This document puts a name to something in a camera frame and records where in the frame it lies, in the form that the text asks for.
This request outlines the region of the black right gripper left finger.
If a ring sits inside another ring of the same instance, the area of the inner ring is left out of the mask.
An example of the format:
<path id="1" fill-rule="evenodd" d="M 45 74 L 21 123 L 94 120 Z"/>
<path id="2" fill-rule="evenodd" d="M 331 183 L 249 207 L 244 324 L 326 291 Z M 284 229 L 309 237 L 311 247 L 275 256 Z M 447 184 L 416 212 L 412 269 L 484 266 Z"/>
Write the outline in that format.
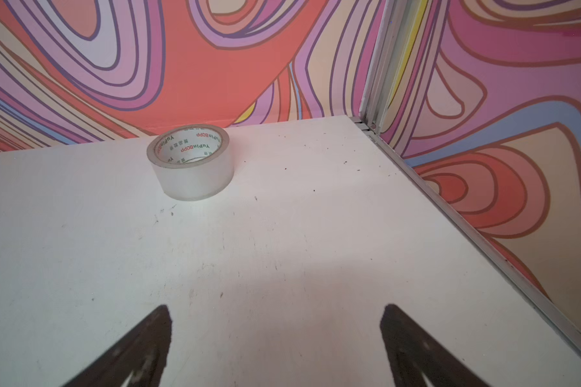
<path id="1" fill-rule="evenodd" d="M 67 386 L 158 386 L 172 338 L 169 308 L 160 305 Z"/>

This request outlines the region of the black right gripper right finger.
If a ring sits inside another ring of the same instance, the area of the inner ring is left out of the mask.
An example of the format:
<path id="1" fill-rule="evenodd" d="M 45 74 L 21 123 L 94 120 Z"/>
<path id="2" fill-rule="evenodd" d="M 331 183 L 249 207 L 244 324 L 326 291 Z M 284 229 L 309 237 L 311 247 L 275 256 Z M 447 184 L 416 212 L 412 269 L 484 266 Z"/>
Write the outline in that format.
<path id="1" fill-rule="evenodd" d="M 432 335 L 395 304 L 379 325 L 396 386 L 485 386 Z"/>

